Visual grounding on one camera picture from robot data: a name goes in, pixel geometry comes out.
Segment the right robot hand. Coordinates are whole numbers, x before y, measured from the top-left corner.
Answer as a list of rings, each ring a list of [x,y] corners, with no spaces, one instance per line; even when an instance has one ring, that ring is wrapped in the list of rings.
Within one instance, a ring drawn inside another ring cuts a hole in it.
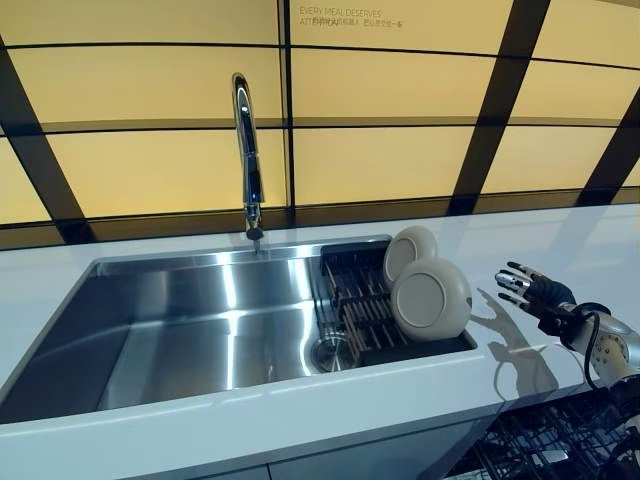
[[[509,269],[500,269],[494,276],[504,289],[498,294],[501,299],[540,320],[577,305],[572,291],[563,283],[515,261],[508,261],[507,266]]]

